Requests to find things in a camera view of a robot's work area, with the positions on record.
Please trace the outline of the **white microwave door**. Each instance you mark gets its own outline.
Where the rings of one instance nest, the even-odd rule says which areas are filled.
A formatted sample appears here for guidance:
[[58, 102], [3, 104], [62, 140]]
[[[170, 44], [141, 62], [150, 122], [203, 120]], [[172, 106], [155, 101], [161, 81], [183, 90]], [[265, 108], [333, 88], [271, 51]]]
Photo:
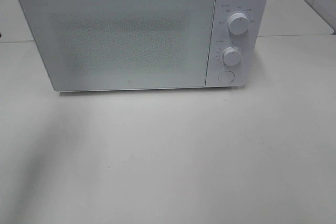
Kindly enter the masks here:
[[202, 88], [215, 0], [19, 0], [60, 92]]

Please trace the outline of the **white timer knob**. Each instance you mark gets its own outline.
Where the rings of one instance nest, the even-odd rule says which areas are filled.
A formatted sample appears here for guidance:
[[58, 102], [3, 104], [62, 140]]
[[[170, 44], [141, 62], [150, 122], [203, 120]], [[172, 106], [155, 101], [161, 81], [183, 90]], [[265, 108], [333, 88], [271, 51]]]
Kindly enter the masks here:
[[238, 47], [228, 47], [222, 53], [223, 63], [227, 66], [235, 66], [242, 60], [242, 52]]

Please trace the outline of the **white round door button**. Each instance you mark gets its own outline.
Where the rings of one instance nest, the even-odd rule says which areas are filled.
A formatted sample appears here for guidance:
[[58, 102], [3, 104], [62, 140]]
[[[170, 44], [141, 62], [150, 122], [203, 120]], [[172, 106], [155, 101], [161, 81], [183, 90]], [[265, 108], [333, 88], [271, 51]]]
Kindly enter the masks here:
[[231, 71], [224, 71], [219, 74], [218, 81], [223, 87], [230, 87], [235, 79], [235, 74]]

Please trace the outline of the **white power knob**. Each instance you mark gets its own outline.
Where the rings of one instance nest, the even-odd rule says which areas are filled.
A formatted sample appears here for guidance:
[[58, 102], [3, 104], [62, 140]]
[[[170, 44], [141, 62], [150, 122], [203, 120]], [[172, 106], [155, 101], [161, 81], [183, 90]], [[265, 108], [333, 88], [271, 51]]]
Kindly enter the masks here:
[[249, 17], [244, 12], [234, 12], [229, 15], [227, 26], [233, 35], [242, 35], [248, 30]]

